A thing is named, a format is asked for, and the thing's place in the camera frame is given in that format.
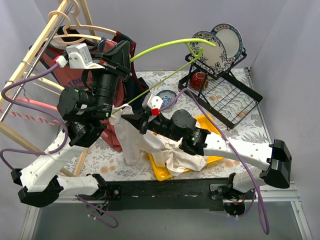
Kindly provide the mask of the white tank top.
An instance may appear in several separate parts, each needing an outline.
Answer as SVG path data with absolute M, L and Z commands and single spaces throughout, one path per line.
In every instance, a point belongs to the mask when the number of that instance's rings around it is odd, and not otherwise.
M 181 140 L 174 141 L 151 131 L 138 135 L 138 147 L 151 154 L 157 167 L 167 168 L 177 177 L 186 169 L 200 171 L 207 165 L 207 158 L 201 155 L 190 155 L 180 149 Z

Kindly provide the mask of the pink hanger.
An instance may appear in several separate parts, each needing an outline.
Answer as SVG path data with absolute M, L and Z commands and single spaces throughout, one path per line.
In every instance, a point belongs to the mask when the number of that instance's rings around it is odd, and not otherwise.
M 52 110 L 52 111 L 55 111 L 55 112 L 58 111 L 57 108 L 55 106 L 53 106 L 53 105 L 50 105 L 50 104 L 47 104 L 47 103 L 44 103 L 44 102 L 40 102 L 40 101 L 36 101 L 36 100 L 33 100 L 33 99 L 29 99 L 29 98 L 26 98 L 26 97 L 18 97 L 16 100 L 18 102 L 21 102 L 21 103 L 30 104 L 32 106 L 37 106 L 37 107 L 49 109 L 49 110 Z M 46 123 L 46 124 L 51 125 L 51 126 L 61 126 L 61 123 L 58 120 L 54 119 L 53 121 L 48 121 L 45 117 L 42 117 L 42 116 L 34 117 L 31 114 L 22 115 L 17 111 L 12 111 L 8 115 L 12 116 L 12 117 L 19 117 L 19 118 L 24 119 L 24 120 L 33 120 L 34 122 L 37 122 L 37 123 Z

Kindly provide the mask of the white camisole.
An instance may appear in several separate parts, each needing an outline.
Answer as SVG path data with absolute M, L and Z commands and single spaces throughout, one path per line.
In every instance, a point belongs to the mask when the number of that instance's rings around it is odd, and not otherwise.
M 132 107 L 129 104 L 123 104 L 120 107 L 112 109 L 112 115 L 109 123 L 114 127 L 115 135 L 123 151 L 124 159 L 127 165 L 135 165 L 140 158 L 140 151 L 146 151 L 150 145 L 150 134 L 140 134 L 139 131 L 127 120 L 124 115 L 133 114 Z

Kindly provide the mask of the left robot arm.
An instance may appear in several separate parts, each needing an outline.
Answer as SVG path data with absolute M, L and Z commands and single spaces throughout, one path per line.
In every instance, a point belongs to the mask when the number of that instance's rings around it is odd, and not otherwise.
M 61 132 L 46 150 L 37 153 L 34 162 L 11 171 L 13 182 L 21 186 L 21 203 L 41 208 L 63 196 L 82 195 L 94 200 L 106 196 L 108 187 L 99 174 L 68 177 L 58 172 L 105 130 L 103 121 L 112 115 L 118 79 L 131 73 L 130 48 L 130 43 L 122 40 L 106 52 L 92 54 L 85 43 L 79 43 L 55 58 L 49 73 L 69 66 L 82 71 L 84 83 L 91 74 L 93 83 L 85 90 L 66 88 L 61 92 L 57 105 Z

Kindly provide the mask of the cream hanger front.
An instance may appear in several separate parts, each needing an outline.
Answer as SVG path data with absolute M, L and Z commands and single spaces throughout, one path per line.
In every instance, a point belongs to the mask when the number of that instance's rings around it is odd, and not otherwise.
M 59 95 L 65 88 L 45 77 L 40 77 L 40 78 L 37 78 L 33 81 L 31 81 L 34 85 L 46 90 L 46 91 L 49 91 L 51 93 L 54 93 L 56 95 Z

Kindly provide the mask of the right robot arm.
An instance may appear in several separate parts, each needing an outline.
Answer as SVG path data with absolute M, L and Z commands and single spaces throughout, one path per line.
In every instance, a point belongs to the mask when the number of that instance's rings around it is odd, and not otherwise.
M 225 139 L 222 134 L 196 126 L 196 119 L 184 109 L 177 110 L 171 118 L 162 113 L 153 115 L 152 110 L 124 114 L 122 119 L 134 126 L 140 134 L 152 131 L 174 141 L 181 141 L 179 148 L 192 156 L 222 157 L 239 161 L 242 173 L 232 173 L 226 187 L 216 193 L 237 199 L 243 193 L 268 185 L 277 189 L 290 187 L 292 155 L 283 140 L 273 143 L 252 143 L 237 139 Z

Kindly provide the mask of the green hanger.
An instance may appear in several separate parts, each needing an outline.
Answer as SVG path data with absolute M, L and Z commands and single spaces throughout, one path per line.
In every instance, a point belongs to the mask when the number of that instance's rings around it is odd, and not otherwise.
M 203 53 L 203 49 L 201 48 L 200 49 L 200 52 L 199 54 L 195 54 L 193 52 L 193 50 L 191 49 L 191 47 L 189 47 L 189 45 L 187 45 L 188 43 L 191 43 L 191 42 L 200 42 L 200 43 L 204 43 L 208 46 L 211 46 L 211 47 L 215 47 L 216 45 L 214 43 L 210 43 L 209 41 L 207 40 L 204 40 L 204 39 L 200 39 L 200 38 L 184 38 L 184 39 L 177 39 L 177 40 L 172 40 L 172 41 L 168 41 L 168 42 L 164 42 L 164 43 L 161 43 L 161 44 L 158 44 L 158 45 L 155 45 L 153 47 L 150 47 L 140 53 L 138 53 L 137 55 L 131 55 L 129 54 L 129 59 L 130 59 L 130 63 L 133 63 L 135 60 L 139 59 L 140 57 L 148 54 L 148 53 L 151 53 L 153 51 L 156 51 L 156 50 L 159 50 L 161 48 L 165 48 L 165 47 L 169 47 L 169 46 L 173 46 L 173 45 L 177 45 L 177 44 L 185 44 L 187 46 L 187 48 L 189 49 L 190 53 L 195 57 L 195 60 L 197 60 L 200 55 Z M 179 72 L 182 68 L 184 68 L 186 65 L 180 67 L 179 69 L 177 69 L 173 75 L 177 72 Z M 160 83 L 164 82 L 167 78 L 164 78 L 162 81 L 158 82 L 157 84 L 155 84 L 154 86 L 152 86 L 151 88 L 145 90 L 144 92 L 142 92 L 140 95 L 137 95 L 135 98 L 132 99 L 132 101 L 128 102 L 128 104 L 134 102 L 135 100 L 137 100 L 139 97 L 143 96 L 145 93 L 148 93 L 150 92 L 152 89 L 154 89 L 156 86 L 158 86 Z M 114 116 L 115 113 L 117 113 L 118 111 L 120 110 L 120 108 L 116 109 L 115 107 L 112 109 L 111 113 L 109 114 L 109 118 L 111 119 L 116 119 L 116 117 Z

